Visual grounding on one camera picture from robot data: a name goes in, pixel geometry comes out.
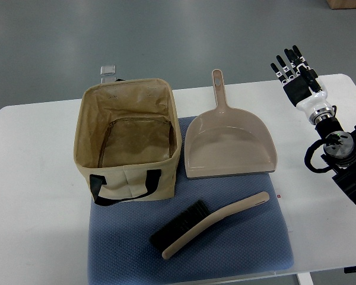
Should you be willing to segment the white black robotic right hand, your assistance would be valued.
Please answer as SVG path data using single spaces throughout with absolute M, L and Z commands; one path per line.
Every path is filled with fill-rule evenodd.
M 281 82 L 291 104 L 304 112 L 312 125 L 336 115 L 336 107 L 328 101 L 326 87 L 311 68 L 299 48 L 294 45 L 284 50 L 287 60 L 276 56 L 271 68 Z

